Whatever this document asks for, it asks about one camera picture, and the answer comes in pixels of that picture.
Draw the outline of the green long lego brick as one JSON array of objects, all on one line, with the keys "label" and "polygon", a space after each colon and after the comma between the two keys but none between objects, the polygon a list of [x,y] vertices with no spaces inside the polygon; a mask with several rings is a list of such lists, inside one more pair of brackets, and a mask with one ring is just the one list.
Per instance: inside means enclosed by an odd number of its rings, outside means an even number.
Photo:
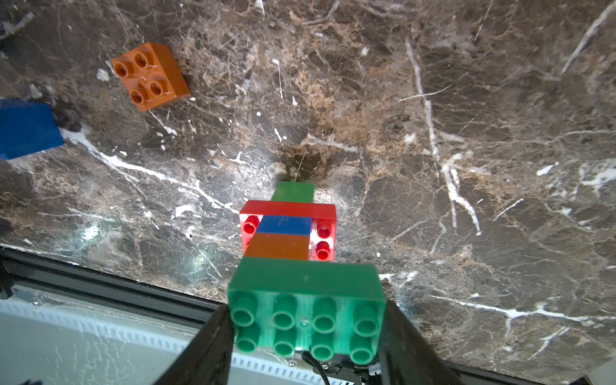
[{"label": "green long lego brick", "polygon": [[375,266],[245,257],[227,294],[245,354],[346,355],[359,366],[377,355],[387,300]]}]

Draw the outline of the green small lego brick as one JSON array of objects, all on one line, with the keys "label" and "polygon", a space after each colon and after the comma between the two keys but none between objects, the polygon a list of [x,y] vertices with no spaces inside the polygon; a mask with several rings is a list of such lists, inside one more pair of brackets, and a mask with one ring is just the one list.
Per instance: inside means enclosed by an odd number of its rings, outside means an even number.
[{"label": "green small lego brick", "polygon": [[313,203],[315,187],[310,183],[281,181],[276,185],[272,201]]}]

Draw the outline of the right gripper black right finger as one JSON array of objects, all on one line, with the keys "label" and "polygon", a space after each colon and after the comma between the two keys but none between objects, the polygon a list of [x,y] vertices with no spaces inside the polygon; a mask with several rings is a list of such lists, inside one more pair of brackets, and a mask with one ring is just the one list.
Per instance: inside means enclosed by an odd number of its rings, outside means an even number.
[{"label": "right gripper black right finger", "polygon": [[393,301],[383,316],[378,357],[384,384],[463,384]]}]

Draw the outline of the red long lego brick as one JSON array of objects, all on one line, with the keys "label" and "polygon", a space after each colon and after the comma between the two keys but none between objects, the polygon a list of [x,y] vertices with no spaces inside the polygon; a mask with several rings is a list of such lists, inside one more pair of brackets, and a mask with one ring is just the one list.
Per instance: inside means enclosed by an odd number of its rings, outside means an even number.
[{"label": "red long lego brick", "polygon": [[264,216],[311,218],[308,261],[334,261],[337,213],[334,205],[280,201],[248,201],[240,211],[242,251],[257,231]]}]

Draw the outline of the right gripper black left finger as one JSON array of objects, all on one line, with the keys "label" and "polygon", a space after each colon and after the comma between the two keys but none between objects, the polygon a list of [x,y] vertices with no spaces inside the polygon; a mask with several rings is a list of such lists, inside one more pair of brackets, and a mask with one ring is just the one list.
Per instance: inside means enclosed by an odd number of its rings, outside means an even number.
[{"label": "right gripper black left finger", "polygon": [[165,383],[227,384],[233,346],[234,326],[223,305],[165,372]]}]

